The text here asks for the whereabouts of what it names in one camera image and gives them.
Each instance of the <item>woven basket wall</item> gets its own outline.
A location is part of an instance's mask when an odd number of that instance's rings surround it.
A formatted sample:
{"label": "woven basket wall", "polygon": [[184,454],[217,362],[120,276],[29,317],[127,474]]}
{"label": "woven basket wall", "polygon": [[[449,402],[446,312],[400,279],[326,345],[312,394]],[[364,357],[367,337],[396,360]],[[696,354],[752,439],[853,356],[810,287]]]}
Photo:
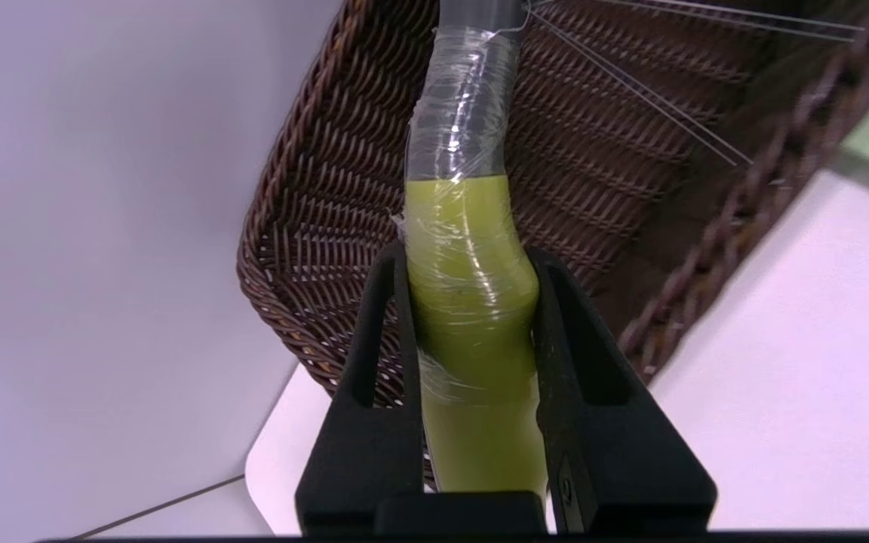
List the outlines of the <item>woven basket wall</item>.
{"label": "woven basket wall", "polygon": [[[506,157],[521,240],[575,272],[646,381],[869,108],[869,0],[732,4],[865,31],[832,44],[592,0],[544,13],[752,166],[725,164],[541,24],[522,46]],[[396,238],[437,13],[434,0],[345,1],[245,220],[242,289],[328,391],[373,257]],[[379,405],[401,394],[397,353],[388,326]]]}

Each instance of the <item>plastic tube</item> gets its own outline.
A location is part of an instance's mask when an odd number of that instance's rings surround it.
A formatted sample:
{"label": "plastic tube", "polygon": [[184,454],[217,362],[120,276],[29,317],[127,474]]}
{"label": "plastic tube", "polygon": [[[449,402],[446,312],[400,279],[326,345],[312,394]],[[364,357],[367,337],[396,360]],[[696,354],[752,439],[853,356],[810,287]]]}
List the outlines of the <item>plastic tube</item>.
{"label": "plastic tube", "polygon": [[538,281],[514,230],[503,154],[518,35],[445,25],[521,21],[511,10],[446,17],[457,7],[442,0],[407,155],[404,240],[425,435],[439,490],[544,498],[531,341]]}

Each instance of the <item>brown wicker basket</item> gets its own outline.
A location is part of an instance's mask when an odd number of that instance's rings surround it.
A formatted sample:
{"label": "brown wicker basket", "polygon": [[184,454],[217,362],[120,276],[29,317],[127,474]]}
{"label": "brown wicker basket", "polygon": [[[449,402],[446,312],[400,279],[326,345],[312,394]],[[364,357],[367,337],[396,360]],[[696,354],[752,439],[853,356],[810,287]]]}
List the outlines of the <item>brown wicker basket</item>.
{"label": "brown wicker basket", "polygon": [[[869,0],[734,5],[865,31],[831,44],[591,0],[545,13],[744,150],[748,167],[721,162],[542,25],[522,46],[506,145],[521,240],[565,261],[647,381],[869,108]],[[435,0],[345,1],[246,217],[242,289],[328,391],[372,258],[396,238],[437,13]],[[390,406],[393,326],[384,338],[377,403]]]}

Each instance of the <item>thin wire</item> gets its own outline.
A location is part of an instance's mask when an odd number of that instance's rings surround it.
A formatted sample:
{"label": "thin wire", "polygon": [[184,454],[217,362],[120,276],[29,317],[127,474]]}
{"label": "thin wire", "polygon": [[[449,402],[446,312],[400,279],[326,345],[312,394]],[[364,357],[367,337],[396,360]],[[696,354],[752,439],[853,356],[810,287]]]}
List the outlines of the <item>thin wire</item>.
{"label": "thin wire", "polygon": [[[744,159],[746,164],[753,164],[752,159],[744,154],[744,152],[739,151],[736,147],[734,147],[734,145],[730,144],[724,138],[719,137],[716,133],[710,130],[710,128],[706,128],[705,126],[703,126],[703,123],[700,123],[700,121],[693,119],[690,114],[687,114],[683,112],[683,110],[680,110],[679,106],[676,106],[675,103],[670,102],[670,100],[667,100],[666,97],[659,95],[659,93],[656,93],[655,90],[652,90],[651,88],[649,88],[649,86],[640,82],[634,76],[629,75],[627,72],[624,71],[624,69],[621,69],[617,65],[614,65],[613,62],[610,62],[610,60],[608,60],[606,57],[599,55],[599,53],[597,53],[596,51],[587,48],[587,46],[583,45],[580,41],[577,41],[567,32],[558,28],[555,23],[551,22],[550,20],[546,20],[545,17],[542,17],[542,15],[535,12],[534,7],[528,7],[527,11],[531,17],[535,17],[536,20],[538,20],[542,24],[545,24],[545,26],[548,27],[549,30],[552,31],[552,33],[558,35],[559,38],[562,38],[562,40],[572,46],[573,49],[576,49],[576,51],[582,53],[582,55],[589,59],[589,61],[602,68],[607,73],[607,75],[613,77],[613,79],[621,84],[621,86],[624,86],[625,89],[628,89],[635,95],[641,97],[641,99],[645,100],[645,102],[648,103],[649,106],[655,108],[656,111],[662,113],[663,116],[665,116],[667,119],[673,121],[673,123],[675,123],[677,126],[683,128],[683,130],[685,130],[687,133],[698,139],[700,143],[708,147],[711,151],[715,152],[715,154],[723,158],[724,161],[727,161],[728,164],[736,166],[737,161],[734,161],[734,159],[730,158],[727,154],[725,154],[725,152],[720,151],[720,148],[718,148],[716,145],[697,134],[692,129],[692,127],[686,126],[686,123],[680,121],[675,114],[678,114],[680,117],[683,117],[683,119],[689,121],[690,124],[693,124],[693,126],[696,126],[697,128],[699,128],[699,130],[702,130],[704,134],[708,135],[708,137],[713,138],[715,141],[718,141],[718,143],[724,145],[726,150],[731,151],[732,154]],[[655,97],[656,100],[659,100],[659,102],[662,102],[666,106],[670,107],[673,110],[673,113],[666,111],[665,107],[662,107],[658,103],[650,100],[649,97],[645,96],[645,93],[648,93],[650,96]]]}
{"label": "thin wire", "polygon": [[[652,11],[662,11],[662,13],[666,14],[678,14],[678,15],[686,15],[687,17],[699,18],[700,20],[710,20],[715,22],[722,22],[726,24],[733,24],[737,26],[745,26],[748,28],[758,28],[760,30],[769,30],[772,32],[779,32],[781,34],[792,34],[792,35],[802,35],[804,38],[817,38],[818,40],[830,40],[830,41],[841,41],[844,44],[851,44],[855,39],[852,37],[845,37],[844,35],[835,35],[835,34],[824,34],[821,32],[811,32],[809,30],[797,30],[796,28],[786,28],[782,26],[773,26],[772,24],[765,24],[756,21],[750,20],[729,20],[726,17],[720,17],[720,15],[710,15],[710,14],[694,14],[691,11],[683,11],[676,8],[663,8],[662,6],[653,6],[650,4],[641,4],[637,2],[631,2],[627,0],[595,0],[596,2],[601,2],[603,4],[614,4],[616,6],[627,6],[632,8],[642,8],[645,10]],[[649,2],[658,2],[661,0],[648,0]]]}
{"label": "thin wire", "polygon": [[[530,3],[529,9],[537,9],[541,6],[545,6],[546,4],[551,4],[555,0],[538,0],[538,2]],[[849,32],[849,33],[858,33],[862,32],[864,29],[859,26],[854,26],[851,24],[842,24],[837,22],[823,21],[823,20],[807,20],[807,18],[800,17],[788,17],[787,15],[778,15],[778,14],[766,14],[762,13],[762,11],[749,11],[749,10],[739,10],[735,8],[727,8],[722,6],[713,6],[710,4],[700,4],[697,2],[687,2],[685,0],[644,0],[646,3],[639,3],[634,1],[626,1],[626,0],[595,0],[597,2],[603,2],[604,4],[614,4],[617,6],[627,6],[632,8],[642,8],[645,10],[653,10],[653,11],[661,11],[666,14],[679,14],[686,15],[686,17],[695,17],[701,18],[701,20],[710,20],[715,22],[722,22],[726,24],[735,24],[738,26],[745,26],[749,28],[758,28],[761,30],[769,30],[772,32],[780,32],[784,34],[792,34],[792,35],[802,35],[806,38],[820,38],[820,40],[831,40],[831,41],[842,41],[842,42],[852,42],[855,40],[851,35],[835,35],[835,34],[824,34],[823,32],[811,32],[808,30],[797,30],[796,28],[786,28],[783,26],[775,26],[768,23],[762,23],[757,21],[748,21],[748,20],[732,20],[732,18],[720,17],[720,15],[715,14],[700,14],[693,13],[693,11],[685,11],[680,8],[692,8],[701,11],[715,11],[718,14],[737,14],[737,15],[746,15],[746,17],[757,17],[762,18],[762,20],[776,20],[783,21],[789,23],[799,23],[806,24],[811,27],[821,27],[821,28],[831,28],[834,30]]]}
{"label": "thin wire", "polygon": [[700,10],[719,11],[724,14],[748,15],[748,17],[761,17],[767,20],[781,20],[786,22],[799,22],[809,26],[825,26],[828,28],[838,28],[840,30],[852,30],[855,32],[863,32],[864,28],[854,26],[852,24],[842,24],[839,22],[830,22],[824,20],[807,20],[801,17],[788,17],[787,15],[768,14],[765,11],[749,11],[739,10],[737,8],[727,8],[724,6],[714,6],[711,4],[700,4],[699,2],[687,2],[686,0],[646,0],[655,4],[667,4],[669,6],[681,6],[684,8],[697,8]]}

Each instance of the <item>light purple wall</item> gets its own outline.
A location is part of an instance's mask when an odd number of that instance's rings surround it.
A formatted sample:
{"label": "light purple wall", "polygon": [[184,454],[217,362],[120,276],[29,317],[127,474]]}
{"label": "light purple wall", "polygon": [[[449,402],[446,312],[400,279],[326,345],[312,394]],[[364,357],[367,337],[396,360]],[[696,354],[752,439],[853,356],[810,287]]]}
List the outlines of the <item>light purple wall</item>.
{"label": "light purple wall", "polygon": [[0,543],[234,477],[293,370],[235,277],[336,0],[0,0]]}

